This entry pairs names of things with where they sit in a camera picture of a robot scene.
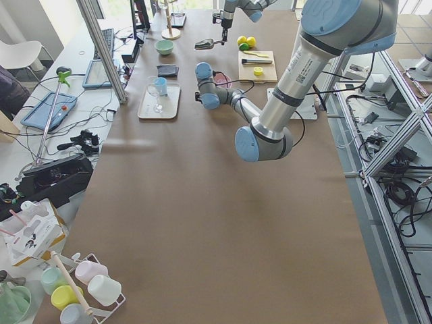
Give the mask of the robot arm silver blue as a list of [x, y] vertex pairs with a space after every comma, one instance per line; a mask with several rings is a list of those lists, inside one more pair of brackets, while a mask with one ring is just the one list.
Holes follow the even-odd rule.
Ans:
[[212, 14], [212, 23], [220, 23], [222, 27], [222, 35], [219, 43], [224, 45], [227, 42], [228, 31], [232, 27], [234, 14], [236, 9], [241, 9], [252, 22], [258, 22], [265, 8], [273, 5], [272, 0], [227, 0], [224, 3], [223, 9]]
[[231, 105], [249, 123], [235, 136], [236, 152], [243, 160], [282, 159], [293, 147], [288, 122], [329, 60], [390, 48], [397, 18], [397, 1], [307, 1], [296, 36], [298, 47], [263, 109], [243, 90], [217, 86], [206, 62], [195, 67], [196, 100], [206, 109]]

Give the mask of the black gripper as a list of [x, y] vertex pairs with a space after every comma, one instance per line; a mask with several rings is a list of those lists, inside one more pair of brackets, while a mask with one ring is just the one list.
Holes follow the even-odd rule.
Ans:
[[224, 45], [227, 41], [228, 30], [232, 27], [234, 13], [230, 11], [220, 10], [212, 13], [212, 23], [220, 24], [223, 28], [221, 35], [221, 44]]

